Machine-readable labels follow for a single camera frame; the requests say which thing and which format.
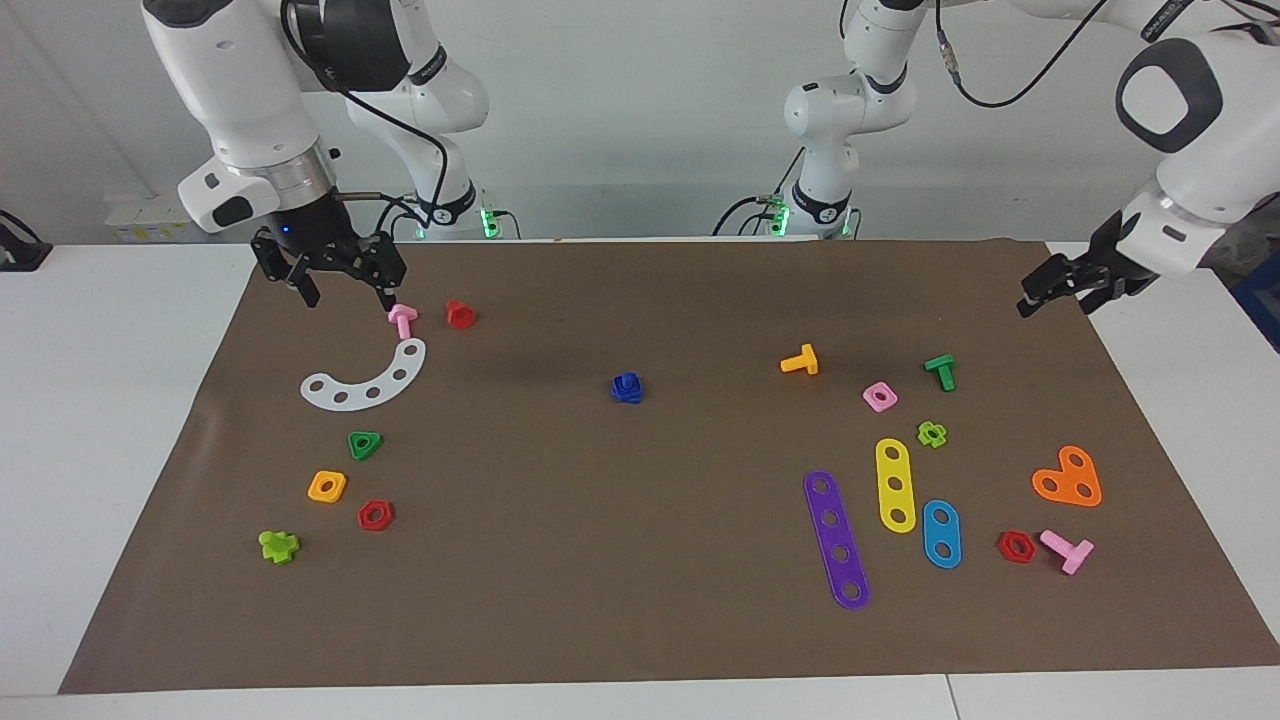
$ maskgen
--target dark blue star-shaped nut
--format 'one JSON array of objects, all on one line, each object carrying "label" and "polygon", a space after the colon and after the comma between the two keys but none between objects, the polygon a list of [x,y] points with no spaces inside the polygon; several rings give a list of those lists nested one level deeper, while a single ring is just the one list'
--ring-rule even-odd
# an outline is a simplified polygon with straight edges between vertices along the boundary
[{"label": "dark blue star-shaped nut", "polygon": [[635,373],[622,373],[613,378],[613,400],[628,405],[640,405],[644,400],[644,383]]}]

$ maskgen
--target white curved piece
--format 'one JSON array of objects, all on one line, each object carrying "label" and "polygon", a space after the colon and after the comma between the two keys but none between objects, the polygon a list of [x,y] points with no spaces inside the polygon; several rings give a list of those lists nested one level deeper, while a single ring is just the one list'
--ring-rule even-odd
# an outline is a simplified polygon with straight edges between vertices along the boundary
[{"label": "white curved piece", "polygon": [[356,413],[378,407],[404,391],[426,363],[426,343],[411,337],[396,346],[396,357],[376,378],[358,384],[340,383],[329,373],[302,380],[302,397],[321,410]]}]

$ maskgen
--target orange heart-shaped piece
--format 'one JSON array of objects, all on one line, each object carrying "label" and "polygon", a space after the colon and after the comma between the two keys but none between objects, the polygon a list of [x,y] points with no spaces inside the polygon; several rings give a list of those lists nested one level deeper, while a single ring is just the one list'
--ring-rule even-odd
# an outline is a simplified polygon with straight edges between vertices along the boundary
[{"label": "orange heart-shaped piece", "polygon": [[1068,505],[1102,505],[1102,484],[1088,452],[1068,445],[1057,452],[1057,461],[1062,464],[1061,470],[1037,470],[1032,475],[1032,487],[1037,495]]}]

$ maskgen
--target pink t-shaped piece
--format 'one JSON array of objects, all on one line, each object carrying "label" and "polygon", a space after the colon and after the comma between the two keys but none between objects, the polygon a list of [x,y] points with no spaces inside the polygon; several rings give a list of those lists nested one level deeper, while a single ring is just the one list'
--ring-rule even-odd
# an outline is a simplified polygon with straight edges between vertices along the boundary
[{"label": "pink t-shaped piece", "polygon": [[897,405],[897,393],[884,383],[876,383],[863,391],[863,400],[872,406],[872,410],[883,413]]},{"label": "pink t-shaped piece", "polygon": [[1041,533],[1041,542],[1047,544],[1053,552],[1062,556],[1062,571],[1068,575],[1074,575],[1075,571],[1080,569],[1080,565],[1084,565],[1084,559],[1093,552],[1092,542],[1080,541],[1080,544],[1071,544],[1053,530],[1044,530]]},{"label": "pink t-shaped piece", "polygon": [[387,314],[387,322],[396,325],[396,331],[401,336],[401,341],[406,341],[413,337],[412,331],[408,329],[408,324],[417,319],[417,310],[410,307],[408,305],[393,305],[392,311]]}]

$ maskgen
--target red nut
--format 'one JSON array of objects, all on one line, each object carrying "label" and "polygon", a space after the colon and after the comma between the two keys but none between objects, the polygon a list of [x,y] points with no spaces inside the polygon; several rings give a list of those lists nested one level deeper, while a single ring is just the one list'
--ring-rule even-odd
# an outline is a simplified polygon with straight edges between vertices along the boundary
[{"label": "red nut", "polygon": [[1009,530],[1000,536],[1000,553],[1010,562],[1027,565],[1036,559],[1036,543],[1021,530]]},{"label": "red nut", "polygon": [[451,300],[444,304],[444,320],[454,329],[465,331],[476,324],[476,311],[466,302]]},{"label": "red nut", "polygon": [[360,527],[371,533],[380,533],[396,519],[396,510],[385,500],[370,500],[357,514]]}]

